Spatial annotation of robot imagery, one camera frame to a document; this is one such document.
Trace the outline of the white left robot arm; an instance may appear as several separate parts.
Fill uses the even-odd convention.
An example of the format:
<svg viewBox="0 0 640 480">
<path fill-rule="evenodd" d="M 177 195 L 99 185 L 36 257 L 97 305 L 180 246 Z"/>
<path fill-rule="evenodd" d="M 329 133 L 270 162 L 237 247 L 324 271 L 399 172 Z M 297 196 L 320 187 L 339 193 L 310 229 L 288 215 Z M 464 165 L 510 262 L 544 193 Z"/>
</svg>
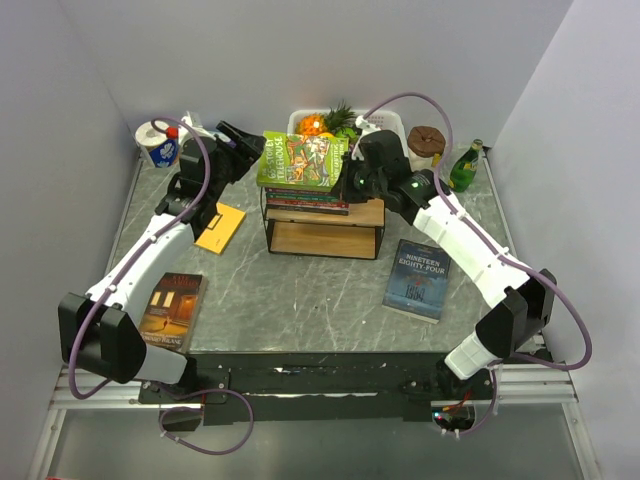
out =
<svg viewBox="0 0 640 480">
<path fill-rule="evenodd" d="M 197 363 L 146 343 L 139 325 L 153 288 L 203 233 L 225 188 L 249 172 L 266 144 L 263 136 L 224 121 L 216 136 L 181 126 L 187 138 L 179 167 L 144 233 L 102 280 L 84 294 L 67 294 L 58 306 L 61 353 L 69 371 L 83 369 L 120 384 L 162 383 L 177 402 L 196 394 Z"/>
</svg>

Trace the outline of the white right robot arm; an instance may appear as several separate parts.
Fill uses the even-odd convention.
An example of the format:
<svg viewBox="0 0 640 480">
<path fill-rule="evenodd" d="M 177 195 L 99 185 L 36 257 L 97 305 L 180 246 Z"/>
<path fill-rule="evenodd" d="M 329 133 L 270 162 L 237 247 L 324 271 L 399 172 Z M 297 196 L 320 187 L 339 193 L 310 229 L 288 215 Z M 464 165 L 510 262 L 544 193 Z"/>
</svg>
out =
<svg viewBox="0 0 640 480">
<path fill-rule="evenodd" d="M 446 397 L 461 397 L 472 376 L 511 357 L 549 322 L 555 278 L 531 271 L 499 245 L 461 206 L 431 170 L 414 171 L 398 135 L 365 128 L 343 158 L 333 188 L 349 203 L 380 199 L 442 248 L 480 291 L 489 312 L 451 350 L 437 374 Z"/>
</svg>

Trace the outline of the green back-cover Treehouse book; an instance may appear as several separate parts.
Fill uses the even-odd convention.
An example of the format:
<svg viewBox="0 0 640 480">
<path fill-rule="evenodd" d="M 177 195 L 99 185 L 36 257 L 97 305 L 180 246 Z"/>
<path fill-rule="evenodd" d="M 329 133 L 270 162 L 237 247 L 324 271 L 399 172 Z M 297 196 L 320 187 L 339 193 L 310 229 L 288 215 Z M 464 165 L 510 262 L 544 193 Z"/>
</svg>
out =
<svg viewBox="0 0 640 480">
<path fill-rule="evenodd" d="M 298 201 L 312 203 L 342 204 L 345 203 L 333 196 L 315 196 L 315 195 L 289 195 L 284 193 L 267 193 L 267 199 L 274 201 Z"/>
</svg>

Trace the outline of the red 13-Storey Treehouse book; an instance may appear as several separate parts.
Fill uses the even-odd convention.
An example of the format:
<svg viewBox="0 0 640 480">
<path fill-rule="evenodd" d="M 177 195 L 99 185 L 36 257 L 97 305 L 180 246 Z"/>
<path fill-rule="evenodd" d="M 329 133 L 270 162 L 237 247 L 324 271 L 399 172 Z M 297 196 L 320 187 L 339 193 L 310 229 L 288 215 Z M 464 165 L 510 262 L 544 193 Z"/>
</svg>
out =
<svg viewBox="0 0 640 480">
<path fill-rule="evenodd" d="M 312 209 L 312 210 L 349 210 L 348 203 L 333 202 L 311 202 L 303 200 L 285 200 L 285 199 L 268 199 L 267 204 L 270 207 L 282 207 L 285 209 Z"/>
</svg>

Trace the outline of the purple back-cover Treehouse book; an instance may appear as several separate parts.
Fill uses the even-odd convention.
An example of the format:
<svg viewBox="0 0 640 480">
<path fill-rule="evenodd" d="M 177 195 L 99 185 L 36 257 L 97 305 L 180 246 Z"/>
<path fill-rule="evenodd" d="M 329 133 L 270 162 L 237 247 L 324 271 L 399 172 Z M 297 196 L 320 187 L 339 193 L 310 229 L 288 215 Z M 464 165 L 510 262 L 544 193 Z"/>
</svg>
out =
<svg viewBox="0 0 640 480">
<path fill-rule="evenodd" d="M 309 197 L 319 197 L 319 198 L 338 198 L 336 195 L 331 192 L 323 192 L 317 190 L 306 190 L 306 189 L 284 189 L 284 188 L 274 188 L 274 187 L 264 187 L 264 190 L 267 194 L 273 195 L 282 195 L 282 196 L 309 196 Z"/>
</svg>

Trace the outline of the Little Women floral book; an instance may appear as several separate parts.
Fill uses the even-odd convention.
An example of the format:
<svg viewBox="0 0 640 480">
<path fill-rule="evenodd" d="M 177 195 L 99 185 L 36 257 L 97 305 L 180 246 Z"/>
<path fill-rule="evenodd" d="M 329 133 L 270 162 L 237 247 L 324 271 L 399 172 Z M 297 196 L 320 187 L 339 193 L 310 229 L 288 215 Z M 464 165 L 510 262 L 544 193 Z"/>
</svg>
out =
<svg viewBox="0 0 640 480">
<path fill-rule="evenodd" d="M 302 213 L 314 213 L 314 214 L 326 214 L 326 215 L 349 215 L 349 208 L 317 208 L 312 206 L 300 206 L 300 205 L 267 205 L 267 210 L 274 211 L 291 211 Z"/>
</svg>

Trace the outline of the green 65-Storey Treehouse book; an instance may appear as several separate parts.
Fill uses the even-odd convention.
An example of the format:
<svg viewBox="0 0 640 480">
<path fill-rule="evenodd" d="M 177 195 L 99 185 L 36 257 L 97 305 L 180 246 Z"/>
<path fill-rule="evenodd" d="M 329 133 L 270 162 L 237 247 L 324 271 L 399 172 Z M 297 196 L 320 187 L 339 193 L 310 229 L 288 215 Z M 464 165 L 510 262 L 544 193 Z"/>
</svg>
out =
<svg viewBox="0 0 640 480">
<path fill-rule="evenodd" d="M 329 192 L 339 180 L 346 139 L 265 131 L 256 183 L 263 188 Z"/>
</svg>

